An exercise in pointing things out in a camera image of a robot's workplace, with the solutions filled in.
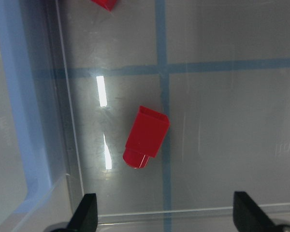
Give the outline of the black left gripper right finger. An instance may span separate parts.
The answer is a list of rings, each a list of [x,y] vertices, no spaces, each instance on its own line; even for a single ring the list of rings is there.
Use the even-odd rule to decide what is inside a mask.
[[[239,232],[290,232],[290,224],[275,224],[244,191],[233,194],[233,223]]]

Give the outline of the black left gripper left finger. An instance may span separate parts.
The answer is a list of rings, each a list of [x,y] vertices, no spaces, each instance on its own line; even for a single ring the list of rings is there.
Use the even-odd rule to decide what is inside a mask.
[[[98,227],[96,193],[85,194],[71,220],[65,227],[54,227],[49,232],[95,232]]]

